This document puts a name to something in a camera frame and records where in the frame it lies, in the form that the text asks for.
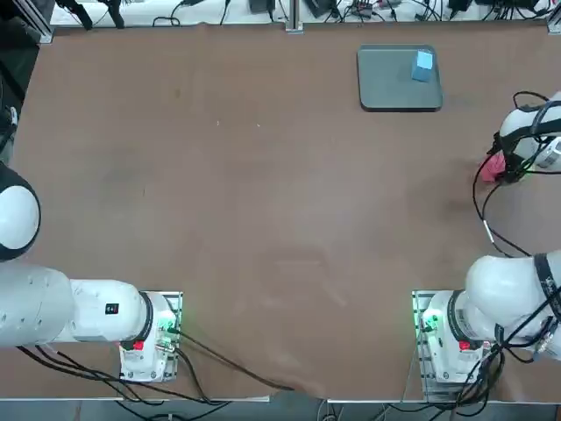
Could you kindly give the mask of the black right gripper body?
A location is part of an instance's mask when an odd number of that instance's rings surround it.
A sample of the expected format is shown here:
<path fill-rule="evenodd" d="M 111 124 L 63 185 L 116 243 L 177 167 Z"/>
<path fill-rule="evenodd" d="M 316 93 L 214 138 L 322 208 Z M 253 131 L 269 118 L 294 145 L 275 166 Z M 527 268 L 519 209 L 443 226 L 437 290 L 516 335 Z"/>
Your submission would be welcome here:
<path fill-rule="evenodd" d="M 494 160 L 495 181 L 517 182 L 522 177 L 522 164 L 526 159 L 515 151 L 519 143 L 519 139 L 501 136 L 499 132 L 494 134 L 491 152 Z"/>

